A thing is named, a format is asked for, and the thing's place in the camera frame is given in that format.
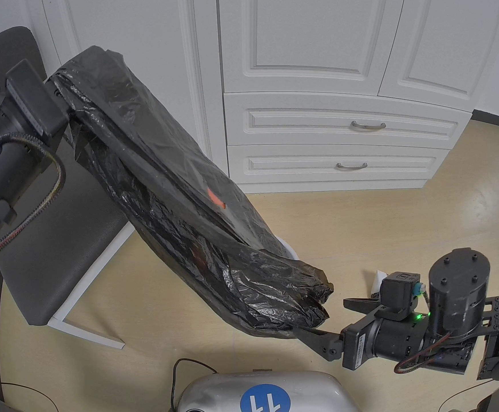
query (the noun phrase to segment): drawer handle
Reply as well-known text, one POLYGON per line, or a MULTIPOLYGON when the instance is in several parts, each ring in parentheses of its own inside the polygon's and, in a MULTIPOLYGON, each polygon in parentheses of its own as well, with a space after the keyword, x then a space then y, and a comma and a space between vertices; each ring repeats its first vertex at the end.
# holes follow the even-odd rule
POLYGON ((387 124, 384 122, 381 125, 362 125, 353 120, 350 125, 354 128, 362 128, 363 130, 382 130, 383 128, 387 128, 387 124))
POLYGON ((362 166, 360 167, 346 167, 345 165, 341 165, 341 163, 338 163, 335 165, 337 169, 345 169, 347 171, 357 171, 358 169, 364 169, 367 168, 367 163, 362 163, 362 166))

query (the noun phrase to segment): blue circle logo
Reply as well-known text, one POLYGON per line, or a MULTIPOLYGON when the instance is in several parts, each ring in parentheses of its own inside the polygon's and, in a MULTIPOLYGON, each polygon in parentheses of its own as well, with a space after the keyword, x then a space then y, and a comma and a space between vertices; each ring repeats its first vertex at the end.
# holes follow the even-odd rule
POLYGON ((240 401, 242 412, 289 412, 290 408, 289 395, 276 385, 253 386, 240 401))

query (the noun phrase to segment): black plastic bag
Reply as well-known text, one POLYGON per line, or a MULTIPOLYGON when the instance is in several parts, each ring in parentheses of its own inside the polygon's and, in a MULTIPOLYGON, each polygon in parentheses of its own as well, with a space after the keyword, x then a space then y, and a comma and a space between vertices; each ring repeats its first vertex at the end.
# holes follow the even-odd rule
MULTIPOLYGON (((139 81, 92 46, 49 79, 67 102, 77 161, 162 260, 226 322, 253 336, 317 327, 333 291, 289 254, 243 192, 139 81)), ((171 308, 164 301, 164 309, 171 308)))

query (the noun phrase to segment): light wood floor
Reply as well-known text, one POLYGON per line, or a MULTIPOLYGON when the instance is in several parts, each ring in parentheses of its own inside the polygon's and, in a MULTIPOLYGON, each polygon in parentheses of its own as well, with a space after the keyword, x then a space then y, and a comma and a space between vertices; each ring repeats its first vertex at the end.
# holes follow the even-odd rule
MULTIPOLYGON (((436 176, 423 189, 253 195, 275 234, 301 259, 326 271, 335 292, 323 328, 340 331, 361 315, 342 299, 366 297, 373 274, 428 270, 458 247, 484 253, 492 265, 489 295, 499 295, 499 127, 471 122, 436 176)), ((61 412, 166 412, 171 367, 180 357, 220 372, 317 370, 348 389, 362 411, 434 412, 476 383, 483 341, 464 376, 420 369, 395 375, 394 363, 373 359, 356 372, 328 363, 296 340, 253 338, 228 326, 134 234, 69 316, 120 337, 123 350, 99 346, 49 327, 26 325, 4 288, 0 318, 2 381, 45 392, 61 412)), ((180 367, 178 391, 205 369, 180 367)), ((460 395, 445 411, 467 411, 497 382, 460 395)), ((45 398, 4 387, 6 401, 26 412, 51 411, 45 398)))

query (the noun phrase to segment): white sticker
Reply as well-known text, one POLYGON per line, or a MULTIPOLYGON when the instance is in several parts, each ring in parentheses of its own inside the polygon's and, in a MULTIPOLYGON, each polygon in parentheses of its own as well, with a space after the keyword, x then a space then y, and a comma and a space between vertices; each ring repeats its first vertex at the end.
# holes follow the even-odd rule
POLYGON ((356 366, 355 369, 362 364, 363 345, 366 343, 366 335, 362 334, 358 339, 358 350, 356 351, 356 366))

